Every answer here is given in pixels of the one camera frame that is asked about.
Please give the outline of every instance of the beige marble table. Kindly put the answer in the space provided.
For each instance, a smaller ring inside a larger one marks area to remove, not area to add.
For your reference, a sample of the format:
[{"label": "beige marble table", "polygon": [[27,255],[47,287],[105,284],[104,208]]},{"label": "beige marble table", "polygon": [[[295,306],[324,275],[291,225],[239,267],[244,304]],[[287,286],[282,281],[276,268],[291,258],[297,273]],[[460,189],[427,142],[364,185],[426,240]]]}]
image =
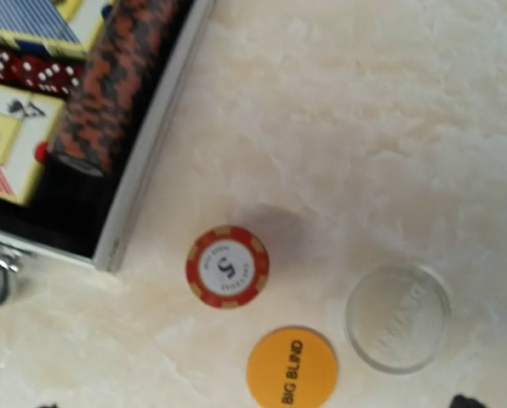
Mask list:
[{"label": "beige marble table", "polygon": [[[184,265],[228,223],[272,269],[222,311]],[[403,377],[343,329],[389,256],[452,290],[444,349]],[[27,269],[0,309],[0,408],[254,407],[249,353],[286,325],[333,343],[326,407],[507,408],[507,0],[219,0],[120,273]]]}]

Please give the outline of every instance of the metal clasp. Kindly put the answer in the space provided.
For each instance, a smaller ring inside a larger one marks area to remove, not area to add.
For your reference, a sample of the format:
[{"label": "metal clasp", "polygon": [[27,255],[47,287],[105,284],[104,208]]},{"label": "metal clasp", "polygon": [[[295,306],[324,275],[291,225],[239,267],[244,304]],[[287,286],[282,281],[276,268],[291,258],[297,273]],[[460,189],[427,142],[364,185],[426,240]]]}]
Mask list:
[{"label": "metal clasp", "polygon": [[13,281],[21,269],[23,255],[30,253],[0,242],[0,306],[8,300],[12,292]]}]

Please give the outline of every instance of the playing card box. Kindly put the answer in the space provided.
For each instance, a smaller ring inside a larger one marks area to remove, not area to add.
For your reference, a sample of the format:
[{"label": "playing card box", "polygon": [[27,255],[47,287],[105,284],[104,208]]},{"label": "playing card box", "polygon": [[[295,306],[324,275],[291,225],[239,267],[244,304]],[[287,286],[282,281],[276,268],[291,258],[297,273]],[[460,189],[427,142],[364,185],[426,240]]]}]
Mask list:
[{"label": "playing card box", "polygon": [[[8,298],[10,282],[24,258],[42,255],[94,270],[118,269],[213,5],[214,0],[195,0],[180,23],[160,78],[145,91],[149,105],[126,161],[116,172],[107,205],[83,208],[82,194],[90,191],[90,196],[96,196],[99,181],[71,189],[78,186],[73,184],[76,174],[48,173],[48,163],[40,155],[40,146],[64,115],[66,104],[48,95],[0,85],[0,304]],[[33,187],[44,183],[51,186],[46,193],[64,192],[77,199],[77,205],[53,200],[33,212],[28,203],[36,202],[41,189],[38,186],[33,196]]]}]

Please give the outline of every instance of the black object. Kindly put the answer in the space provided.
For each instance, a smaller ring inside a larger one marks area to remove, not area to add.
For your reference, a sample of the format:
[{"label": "black object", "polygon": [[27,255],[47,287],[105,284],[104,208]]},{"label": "black object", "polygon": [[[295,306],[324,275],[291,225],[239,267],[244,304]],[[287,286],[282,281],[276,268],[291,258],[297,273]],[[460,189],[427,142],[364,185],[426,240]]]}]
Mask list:
[{"label": "black object", "polygon": [[487,408],[476,399],[466,398],[463,395],[454,397],[450,408]]}]

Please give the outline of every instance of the poker case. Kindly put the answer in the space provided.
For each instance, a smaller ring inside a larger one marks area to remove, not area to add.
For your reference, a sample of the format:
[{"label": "poker case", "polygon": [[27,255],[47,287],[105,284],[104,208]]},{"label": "poker case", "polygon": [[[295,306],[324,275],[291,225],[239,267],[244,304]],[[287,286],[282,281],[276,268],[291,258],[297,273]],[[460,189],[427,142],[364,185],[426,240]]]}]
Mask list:
[{"label": "poker case", "polygon": [[151,94],[149,107],[116,182],[95,236],[71,239],[25,222],[21,210],[0,202],[0,305],[9,297],[23,258],[58,258],[98,271],[119,269],[151,174],[160,154],[188,68],[208,23],[215,0],[195,0]]}]

